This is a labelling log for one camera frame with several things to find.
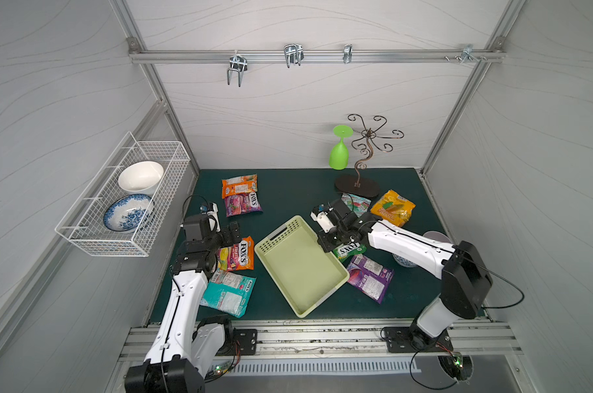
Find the pale green plastic basket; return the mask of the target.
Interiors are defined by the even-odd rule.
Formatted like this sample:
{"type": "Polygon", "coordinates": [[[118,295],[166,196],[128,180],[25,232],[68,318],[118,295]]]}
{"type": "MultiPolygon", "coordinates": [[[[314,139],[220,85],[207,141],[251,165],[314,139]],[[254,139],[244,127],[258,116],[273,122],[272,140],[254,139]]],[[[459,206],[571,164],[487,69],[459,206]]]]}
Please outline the pale green plastic basket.
{"type": "Polygon", "coordinates": [[[347,283],[350,274],[317,234],[296,215],[255,245],[266,268],[296,317],[304,319],[347,283]]]}

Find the Fox's fruits candy bag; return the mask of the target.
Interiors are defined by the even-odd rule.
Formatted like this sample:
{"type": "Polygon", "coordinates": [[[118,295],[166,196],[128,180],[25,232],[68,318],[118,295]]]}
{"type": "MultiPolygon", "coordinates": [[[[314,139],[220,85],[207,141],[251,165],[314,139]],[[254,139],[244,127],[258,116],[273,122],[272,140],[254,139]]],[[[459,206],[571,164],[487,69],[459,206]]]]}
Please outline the Fox's fruits candy bag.
{"type": "Polygon", "coordinates": [[[244,237],[239,243],[217,251],[218,268],[224,271],[254,269],[254,240],[244,237]]]}

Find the teal Fox's mint candy bag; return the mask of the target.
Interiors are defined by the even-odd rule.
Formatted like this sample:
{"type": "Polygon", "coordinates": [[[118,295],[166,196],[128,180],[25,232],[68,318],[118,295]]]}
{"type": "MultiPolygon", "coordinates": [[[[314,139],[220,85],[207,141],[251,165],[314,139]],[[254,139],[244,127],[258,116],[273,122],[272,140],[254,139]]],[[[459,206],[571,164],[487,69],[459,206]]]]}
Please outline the teal Fox's mint candy bag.
{"type": "Polygon", "coordinates": [[[368,198],[350,193],[343,193],[342,201],[347,205],[350,211],[356,214],[357,217],[360,217],[367,212],[371,204],[371,201],[368,198]]]}

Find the teal candy bag back side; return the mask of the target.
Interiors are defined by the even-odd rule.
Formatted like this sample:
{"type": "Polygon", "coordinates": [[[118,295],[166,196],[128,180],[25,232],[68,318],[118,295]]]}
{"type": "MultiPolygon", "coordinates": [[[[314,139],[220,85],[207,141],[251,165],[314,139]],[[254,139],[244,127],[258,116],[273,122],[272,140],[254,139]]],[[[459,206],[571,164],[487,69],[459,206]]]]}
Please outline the teal candy bag back side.
{"type": "Polygon", "coordinates": [[[255,282],[255,278],[218,270],[208,283],[201,305],[240,318],[247,311],[255,282]]]}

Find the metal hook centre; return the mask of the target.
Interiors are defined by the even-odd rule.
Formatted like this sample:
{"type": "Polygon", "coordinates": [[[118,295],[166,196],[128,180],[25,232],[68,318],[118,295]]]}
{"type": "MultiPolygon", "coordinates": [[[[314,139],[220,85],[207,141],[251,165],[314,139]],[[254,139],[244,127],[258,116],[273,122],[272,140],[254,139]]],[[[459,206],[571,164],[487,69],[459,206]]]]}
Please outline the metal hook centre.
{"type": "Polygon", "coordinates": [[[300,44],[288,44],[283,49],[287,68],[291,65],[301,66],[305,58],[304,49],[300,44]]]}

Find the green plastic wine glass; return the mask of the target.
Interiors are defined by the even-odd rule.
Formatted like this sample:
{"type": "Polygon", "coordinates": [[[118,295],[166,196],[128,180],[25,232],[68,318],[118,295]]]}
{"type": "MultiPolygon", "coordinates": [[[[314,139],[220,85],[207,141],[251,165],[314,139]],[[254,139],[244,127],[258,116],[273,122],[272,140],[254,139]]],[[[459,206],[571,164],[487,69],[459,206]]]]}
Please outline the green plastic wine glass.
{"type": "Polygon", "coordinates": [[[339,124],[333,128],[333,133],[339,138],[339,142],[330,152],[329,166],[334,170],[344,170],[350,156],[345,139],[353,135],[353,129],[348,125],[339,124]]]}

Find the orange Fox's candy bag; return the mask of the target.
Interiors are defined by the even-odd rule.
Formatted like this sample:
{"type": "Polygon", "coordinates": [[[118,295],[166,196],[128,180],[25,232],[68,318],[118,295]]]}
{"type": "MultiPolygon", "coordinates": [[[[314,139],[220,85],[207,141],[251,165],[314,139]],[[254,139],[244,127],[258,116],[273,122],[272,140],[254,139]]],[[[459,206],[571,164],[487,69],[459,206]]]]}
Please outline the orange Fox's candy bag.
{"type": "Polygon", "coordinates": [[[222,198],[246,193],[258,192],[258,177],[254,175],[241,175],[222,180],[222,198]]]}

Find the white bowl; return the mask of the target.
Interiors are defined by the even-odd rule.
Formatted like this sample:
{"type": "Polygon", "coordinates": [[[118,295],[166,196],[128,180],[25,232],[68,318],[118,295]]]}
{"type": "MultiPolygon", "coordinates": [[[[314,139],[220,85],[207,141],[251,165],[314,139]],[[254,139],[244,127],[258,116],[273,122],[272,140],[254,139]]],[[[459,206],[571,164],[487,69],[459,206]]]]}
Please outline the white bowl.
{"type": "Polygon", "coordinates": [[[118,178],[119,187],[129,194],[152,196],[165,174],[164,167],[155,161],[141,161],[127,167],[118,178]]]}

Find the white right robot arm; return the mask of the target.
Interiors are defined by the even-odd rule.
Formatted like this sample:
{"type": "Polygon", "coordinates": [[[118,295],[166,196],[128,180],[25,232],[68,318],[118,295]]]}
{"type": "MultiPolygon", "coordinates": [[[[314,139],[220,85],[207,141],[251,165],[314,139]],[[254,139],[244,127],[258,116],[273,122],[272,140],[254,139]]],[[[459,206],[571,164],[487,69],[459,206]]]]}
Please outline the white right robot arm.
{"type": "Polygon", "coordinates": [[[454,322],[480,314],[493,280],[473,244],[437,242],[370,212],[357,216],[340,199],[314,207],[310,216],[321,227],[318,243],[325,252],[358,242],[398,255],[440,280],[440,295],[408,329],[407,342],[414,350],[431,349],[454,322]]]}

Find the dark bronze cup tree stand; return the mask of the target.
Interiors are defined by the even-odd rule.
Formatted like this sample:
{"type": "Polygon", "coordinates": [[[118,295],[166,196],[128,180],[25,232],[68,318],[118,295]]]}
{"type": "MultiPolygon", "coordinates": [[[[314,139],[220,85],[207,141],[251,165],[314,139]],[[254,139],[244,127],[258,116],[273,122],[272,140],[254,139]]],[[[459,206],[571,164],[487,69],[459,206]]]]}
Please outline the dark bronze cup tree stand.
{"type": "Polygon", "coordinates": [[[391,136],[378,136],[378,131],[387,124],[385,116],[373,116],[375,122],[380,122],[380,125],[376,129],[368,128],[363,117],[359,114],[349,114],[347,119],[352,122],[360,121],[363,126],[363,129],[360,131],[360,137],[351,142],[353,149],[359,151],[363,157],[355,162],[354,169],[356,175],[342,175],[335,181],[335,187],[337,191],[341,193],[354,194],[359,197],[373,199],[380,194],[381,188],[375,180],[363,177],[361,171],[367,169],[366,162],[373,158],[375,148],[378,149],[379,152],[384,153],[393,151],[393,147],[389,142],[385,142],[383,146],[380,147],[375,143],[375,140],[398,140],[402,139],[405,134],[399,129],[393,129],[393,131],[391,131],[391,136]]]}

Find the purple candy bag back side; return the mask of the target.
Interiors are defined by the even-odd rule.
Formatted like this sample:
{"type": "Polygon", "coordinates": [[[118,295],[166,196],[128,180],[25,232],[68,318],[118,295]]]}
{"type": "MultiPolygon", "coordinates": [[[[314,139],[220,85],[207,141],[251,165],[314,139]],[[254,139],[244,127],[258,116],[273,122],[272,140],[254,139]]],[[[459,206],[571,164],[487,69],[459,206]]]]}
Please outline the purple candy bag back side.
{"type": "Polygon", "coordinates": [[[381,304],[386,295],[394,271],[366,257],[365,255],[354,255],[347,265],[349,272],[348,283],[359,289],[370,299],[381,304]]]}

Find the green Fox's mango candy bag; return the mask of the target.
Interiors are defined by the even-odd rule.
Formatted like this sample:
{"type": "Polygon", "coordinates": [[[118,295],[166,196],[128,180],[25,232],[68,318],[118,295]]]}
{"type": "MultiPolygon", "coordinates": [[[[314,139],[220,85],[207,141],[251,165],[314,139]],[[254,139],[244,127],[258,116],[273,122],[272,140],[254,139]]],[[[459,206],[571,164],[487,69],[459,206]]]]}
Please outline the green Fox's mango candy bag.
{"type": "Polygon", "coordinates": [[[340,262],[343,262],[355,255],[364,254],[366,250],[368,250],[368,247],[365,245],[358,242],[352,242],[336,247],[332,253],[335,255],[335,257],[337,257],[338,260],[340,260],[340,262]]]}

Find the lilac bowl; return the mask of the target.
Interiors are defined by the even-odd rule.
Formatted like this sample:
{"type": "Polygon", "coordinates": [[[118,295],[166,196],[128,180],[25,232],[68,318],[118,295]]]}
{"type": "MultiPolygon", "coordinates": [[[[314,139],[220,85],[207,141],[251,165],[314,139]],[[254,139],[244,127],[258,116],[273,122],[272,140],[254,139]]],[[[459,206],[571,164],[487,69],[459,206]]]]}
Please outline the lilac bowl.
{"type": "Polygon", "coordinates": [[[429,243],[438,244],[440,247],[443,247],[443,245],[452,245],[451,239],[449,237],[437,231],[427,231],[422,236],[425,237],[429,243]]]}

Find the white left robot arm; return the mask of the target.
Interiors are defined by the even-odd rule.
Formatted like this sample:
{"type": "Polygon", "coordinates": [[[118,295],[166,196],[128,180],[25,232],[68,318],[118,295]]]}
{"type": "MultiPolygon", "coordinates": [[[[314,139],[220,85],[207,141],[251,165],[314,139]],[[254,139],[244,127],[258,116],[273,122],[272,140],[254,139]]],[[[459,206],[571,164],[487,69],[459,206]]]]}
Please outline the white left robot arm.
{"type": "Polygon", "coordinates": [[[234,345],[229,318],[196,317],[204,294],[215,294],[218,284],[227,288],[214,297],[224,311],[236,313],[242,303],[242,278],[221,270],[217,259],[237,230],[222,230],[216,209],[186,218],[182,227],[186,240],[172,268],[169,303],[144,361],[126,374],[127,392],[203,392],[214,376],[214,357],[234,345]]]}

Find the blue patterned plate bowl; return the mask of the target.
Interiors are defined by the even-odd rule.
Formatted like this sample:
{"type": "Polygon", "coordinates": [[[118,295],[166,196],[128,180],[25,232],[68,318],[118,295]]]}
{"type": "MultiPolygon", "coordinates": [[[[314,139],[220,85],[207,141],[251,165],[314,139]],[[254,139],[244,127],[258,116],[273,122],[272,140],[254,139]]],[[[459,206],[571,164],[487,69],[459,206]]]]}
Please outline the blue patterned plate bowl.
{"type": "Polygon", "coordinates": [[[116,233],[137,229],[152,214],[152,198],[146,194],[132,194],[114,202],[103,216],[104,226],[116,233]]]}

